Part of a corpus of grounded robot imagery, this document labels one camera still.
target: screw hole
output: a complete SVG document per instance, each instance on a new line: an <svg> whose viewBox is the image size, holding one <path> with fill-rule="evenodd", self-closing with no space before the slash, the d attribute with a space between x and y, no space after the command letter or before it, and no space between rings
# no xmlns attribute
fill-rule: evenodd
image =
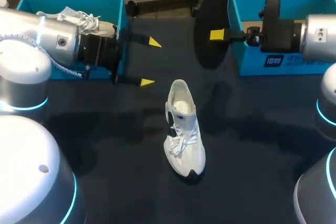
<svg viewBox="0 0 336 224"><path fill-rule="evenodd" d="M65 39L58 40L58 45L60 45L61 47L65 46L66 44L67 44L67 41Z"/></svg>
<svg viewBox="0 0 336 224"><path fill-rule="evenodd" d="M38 169L39 169L40 172L42 172L42 173L48 173L48 172L49 172L49 168L48 168L48 166L46 166L46 165L40 165L40 166L38 167Z"/></svg>

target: blue light ring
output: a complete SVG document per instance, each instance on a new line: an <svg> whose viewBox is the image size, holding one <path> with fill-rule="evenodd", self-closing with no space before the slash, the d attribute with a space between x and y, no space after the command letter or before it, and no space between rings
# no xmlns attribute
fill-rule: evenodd
<svg viewBox="0 0 336 224"><path fill-rule="evenodd" d="M26 107L26 108L20 108L20 107L15 107L15 106L11 106L3 101L0 101L0 109L4 108L6 109L11 109L14 111L30 111L30 110L36 110L38 108L41 108L43 105L45 105L48 101L48 98L41 104L37 105L37 106L33 106L33 107Z"/></svg>
<svg viewBox="0 0 336 224"><path fill-rule="evenodd" d="M316 101L316 109L317 109L318 113L320 114L320 116L321 116L326 122L330 123L330 124L333 125L333 126L336 126L336 123L330 121L330 120L329 120L328 118L326 118L326 117L322 114L322 112L320 111L320 108L319 108L319 100Z"/></svg>
<svg viewBox="0 0 336 224"><path fill-rule="evenodd" d="M72 198L72 202L71 202L71 205L69 207L69 210L67 212L67 214L64 216L63 220L60 222L60 224L64 224L67 219L69 218L70 214L71 214L71 211L73 209L73 206L75 205L75 200L76 200L76 194L77 194L77 182L76 182L76 178L75 178L75 175L73 173L73 176L74 176L74 183L75 183L75 189L74 189L74 192L73 192L73 198Z"/></svg>
<svg viewBox="0 0 336 224"><path fill-rule="evenodd" d="M332 194L334 195L334 198L336 199L336 190L335 190L335 187L332 183L331 175L330 175L330 158L331 158L331 155L332 155L332 153L334 152L335 149L336 148L334 148L328 155L327 164L325 166L325 171L327 172L327 180L328 180L328 183L329 183L329 187L331 189Z"/></svg>

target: cable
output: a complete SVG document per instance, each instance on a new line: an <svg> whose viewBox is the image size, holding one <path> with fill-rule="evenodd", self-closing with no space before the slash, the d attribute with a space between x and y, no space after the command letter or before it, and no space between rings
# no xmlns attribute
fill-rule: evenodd
<svg viewBox="0 0 336 224"><path fill-rule="evenodd" d="M67 69L63 66L61 66L60 64L58 64L45 50L42 46L40 46L35 40L31 39L30 37L23 35L23 34L10 34L10 35L0 35L0 41L5 40L5 39L19 39L22 40L24 42L28 42L29 44L31 44L32 46L34 46L35 48L37 48L38 50L40 50L41 52L43 52L46 56L48 56L49 60L51 61L51 63L60 71L71 74L73 76L77 76L80 78L83 78L83 74L82 73L78 73L76 71Z"/></svg>

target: white sneaker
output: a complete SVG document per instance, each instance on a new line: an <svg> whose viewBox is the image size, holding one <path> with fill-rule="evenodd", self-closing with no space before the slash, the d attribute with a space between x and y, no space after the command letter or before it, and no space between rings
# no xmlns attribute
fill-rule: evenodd
<svg viewBox="0 0 336 224"><path fill-rule="evenodd" d="M183 177L197 176L205 166L205 150L196 116L196 106L185 81L175 80L166 103L170 132L164 151L174 170Z"/></svg>
<svg viewBox="0 0 336 224"><path fill-rule="evenodd" d="M80 34L94 34L102 37L113 37L116 34L116 25L100 21L100 16L94 17L92 14L88 15L84 12L77 12L69 7L66 7L58 14L37 12L36 15L76 24Z"/></svg>

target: shoelace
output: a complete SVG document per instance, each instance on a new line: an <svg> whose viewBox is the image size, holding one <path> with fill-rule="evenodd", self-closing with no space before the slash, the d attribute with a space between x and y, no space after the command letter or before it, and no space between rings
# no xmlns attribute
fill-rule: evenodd
<svg viewBox="0 0 336 224"><path fill-rule="evenodd" d="M80 33L84 31L94 31L96 33L98 31L99 28L98 18L100 18L100 16L94 17L93 14L88 15L85 12L77 12L77 15L80 16L79 19L81 20L77 24L81 29Z"/></svg>
<svg viewBox="0 0 336 224"><path fill-rule="evenodd" d="M183 136L182 129L179 128L176 124L173 124L171 127L175 129L177 136L173 138L170 143L170 152L175 156L179 156L184 149L189 144L196 144L197 143L197 127L192 130L187 136Z"/></svg>

